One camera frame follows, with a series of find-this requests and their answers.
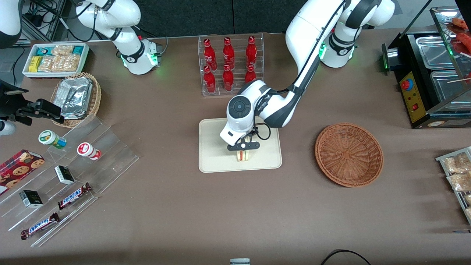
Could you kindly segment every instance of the brown table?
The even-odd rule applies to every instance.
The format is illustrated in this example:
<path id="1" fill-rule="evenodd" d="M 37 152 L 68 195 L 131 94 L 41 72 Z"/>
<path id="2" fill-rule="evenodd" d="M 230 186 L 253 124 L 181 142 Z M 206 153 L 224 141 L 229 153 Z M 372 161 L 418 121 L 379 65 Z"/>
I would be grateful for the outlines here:
<path id="1" fill-rule="evenodd" d="M 397 32 L 364 31 L 344 68 L 318 69 L 279 131 L 279 169 L 217 174 L 198 170 L 198 123 L 225 117 L 229 98 L 201 95 L 197 38 L 170 39 L 162 66 L 143 76 L 122 66 L 112 43 L 91 42 L 84 71 L 103 90 L 98 115 L 141 158 L 41 248 L 0 223 L 0 264 L 319 264 L 337 248 L 372 264 L 466 264 L 471 235 L 451 231 L 469 226 L 434 158 L 469 146 L 470 130 L 410 129 L 396 80 L 379 66 L 381 44 Z M 284 89 L 294 61 L 284 35 L 265 37 L 266 82 Z M 49 99 L 56 83 L 25 78 L 22 87 L 28 99 Z M 383 148 L 384 170 L 367 187 L 341 187 L 314 161 L 316 136 L 338 122 L 363 126 Z M 44 152 L 45 129 L 66 132 L 45 119 L 18 125 L 0 138 L 0 161 Z"/>

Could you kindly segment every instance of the brown wicker basket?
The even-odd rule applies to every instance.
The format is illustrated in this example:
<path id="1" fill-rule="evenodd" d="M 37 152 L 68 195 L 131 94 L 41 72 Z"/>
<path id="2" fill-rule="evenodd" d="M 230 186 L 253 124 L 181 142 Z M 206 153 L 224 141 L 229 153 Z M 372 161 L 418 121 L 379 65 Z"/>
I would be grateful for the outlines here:
<path id="1" fill-rule="evenodd" d="M 53 121 L 57 126 L 67 127 L 67 128 L 74 128 L 75 126 L 77 126 L 77 124 L 79 124 L 85 118 L 89 119 L 89 118 L 93 118 L 94 116 L 96 116 L 96 114 L 98 112 L 98 109 L 100 108 L 100 100 L 101 100 L 100 84 L 98 84 L 98 82 L 97 82 L 97 80 L 95 79 L 94 76 L 92 76 L 88 73 L 79 73 L 79 74 L 71 75 L 71 76 L 66 77 L 66 79 L 73 79 L 73 78 L 79 78 L 79 77 L 87 77 L 93 82 L 92 93 L 91 93 L 91 96 L 90 96 L 89 106 L 88 106 L 88 109 L 87 109 L 87 116 L 85 116 L 81 120 L 65 120 L 63 124 L 60 124 L 60 123 L 57 123 L 57 122 Z M 52 92 L 51 102 L 53 102 L 54 99 L 56 98 L 56 93 L 57 93 L 58 87 L 59 87 L 59 84 L 57 84 L 56 89 L 54 89 L 54 92 Z"/>
<path id="2" fill-rule="evenodd" d="M 383 168 L 383 153 L 376 138 L 351 123 L 326 127 L 316 140 L 314 153 L 325 175 L 346 187 L 370 184 Z"/>

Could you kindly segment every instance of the bottle cap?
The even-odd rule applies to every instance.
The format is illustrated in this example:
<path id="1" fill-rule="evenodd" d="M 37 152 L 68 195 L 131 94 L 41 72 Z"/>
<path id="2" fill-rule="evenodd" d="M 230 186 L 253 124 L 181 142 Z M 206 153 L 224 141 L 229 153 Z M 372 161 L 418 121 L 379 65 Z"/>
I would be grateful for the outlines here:
<path id="1" fill-rule="evenodd" d="M 209 39 L 204 39 L 203 43 L 205 47 L 211 46 L 211 41 Z"/>

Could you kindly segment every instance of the red bottle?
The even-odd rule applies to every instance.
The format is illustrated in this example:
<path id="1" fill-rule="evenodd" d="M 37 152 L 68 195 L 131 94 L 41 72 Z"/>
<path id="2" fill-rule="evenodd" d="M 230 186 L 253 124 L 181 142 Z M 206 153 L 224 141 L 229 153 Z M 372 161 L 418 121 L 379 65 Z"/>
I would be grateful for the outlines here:
<path id="1" fill-rule="evenodd" d="M 231 38 L 224 38 L 224 49 L 222 49 L 222 54 L 224 54 L 224 63 L 228 64 L 233 70 L 236 67 L 236 57 L 234 53 L 234 48 L 231 45 Z"/>
<path id="2" fill-rule="evenodd" d="M 247 66 L 247 72 L 245 73 L 245 82 L 248 83 L 257 78 L 257 75 L 253 71 L 253 65 Z"/>
<path id="3" fill-rule="evenodd" d="M 206 85 L 206 90 L 208 91 L 209 94 L 214 94 L 216 93 L 216 79 L 214 78 L 214 75 L 211 73 L 211 69 L 209 66 L 204 66 L 203 68 L 204 71 L 204 84 Z"/>
<path id="4" fill-rule="evenodd" d="M 204 39 L 204 60 L 206 64 L 209 65 L 211 68 L 211 72 L 216 71 L 218 69 L 218 63 L 216 62 L 216 53 L 214 49 L 211 47 L 211 41 L 209 39 Z"/>
<path id="5" fill-rule="evenodd" d="M 224 80 L 224 89 L 226 91 L 232 91 L 234 88 L 234 74 L 232 73 L 231 67 L 228 64 L 224 65 L 222 80 Z"/>
<path id="6" fill-rule="evenodd" d="M 257 67 L 257 46 L 255 46 L 255 37 L 249 37 L 249 45 L 245 49 L 245 55 L 247 57 L 246 66 L 253 65 L 254 68 Z"/>

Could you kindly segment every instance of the red button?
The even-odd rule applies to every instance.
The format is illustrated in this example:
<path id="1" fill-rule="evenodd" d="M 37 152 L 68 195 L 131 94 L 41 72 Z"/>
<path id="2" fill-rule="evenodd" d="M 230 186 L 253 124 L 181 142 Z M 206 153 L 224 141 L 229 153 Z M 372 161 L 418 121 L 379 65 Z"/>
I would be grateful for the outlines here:
<path id="1" fill-rule="evenodd" d="M 408 80 L 405 80 L 401 83 L 401 88 L 406 90 L 409 88 L 410 85 L 411 85 L 410 82 Z"/>

